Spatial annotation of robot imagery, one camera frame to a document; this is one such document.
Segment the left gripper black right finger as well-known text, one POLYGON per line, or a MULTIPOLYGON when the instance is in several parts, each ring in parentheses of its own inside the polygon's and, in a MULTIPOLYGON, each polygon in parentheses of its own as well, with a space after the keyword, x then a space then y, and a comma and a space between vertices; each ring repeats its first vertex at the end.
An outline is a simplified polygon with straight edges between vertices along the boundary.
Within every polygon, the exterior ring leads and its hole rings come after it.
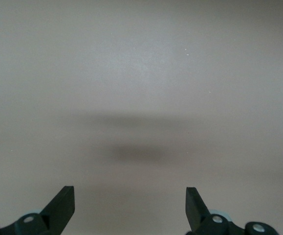
POLYGON ((210 213, 196 188, 186 188, 188 235, 240 235, 241 228, 218 213, 210 213))

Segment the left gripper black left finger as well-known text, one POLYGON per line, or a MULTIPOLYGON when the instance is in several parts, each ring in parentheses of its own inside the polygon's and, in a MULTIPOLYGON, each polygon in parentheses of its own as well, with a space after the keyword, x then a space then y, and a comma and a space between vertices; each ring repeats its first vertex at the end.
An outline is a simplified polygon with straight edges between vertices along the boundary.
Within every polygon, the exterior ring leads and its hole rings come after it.
POLYGON ((60 235, 75 212, 73 186, 64 186, 39 213, 29 213, 13 223, 14 235, 60 235))

